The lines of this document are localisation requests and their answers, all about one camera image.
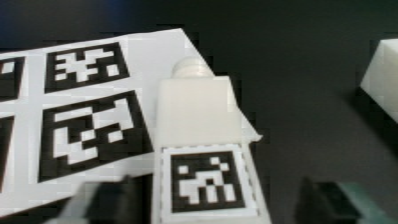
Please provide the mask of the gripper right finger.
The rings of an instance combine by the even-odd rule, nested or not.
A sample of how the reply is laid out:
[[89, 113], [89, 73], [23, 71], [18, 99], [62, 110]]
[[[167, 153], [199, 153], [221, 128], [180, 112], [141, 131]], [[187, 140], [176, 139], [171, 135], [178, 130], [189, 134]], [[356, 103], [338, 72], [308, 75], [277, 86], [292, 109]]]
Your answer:
[[356, 182], [302, 179], [297, 224], [398, 224]]

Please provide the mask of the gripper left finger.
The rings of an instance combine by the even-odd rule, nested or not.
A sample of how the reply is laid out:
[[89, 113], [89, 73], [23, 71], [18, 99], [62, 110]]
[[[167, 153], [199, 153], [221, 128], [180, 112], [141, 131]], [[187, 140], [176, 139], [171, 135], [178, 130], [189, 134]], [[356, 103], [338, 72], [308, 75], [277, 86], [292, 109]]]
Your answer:
[[149, 176], [85, 183], [46, 224], [149, 224]]

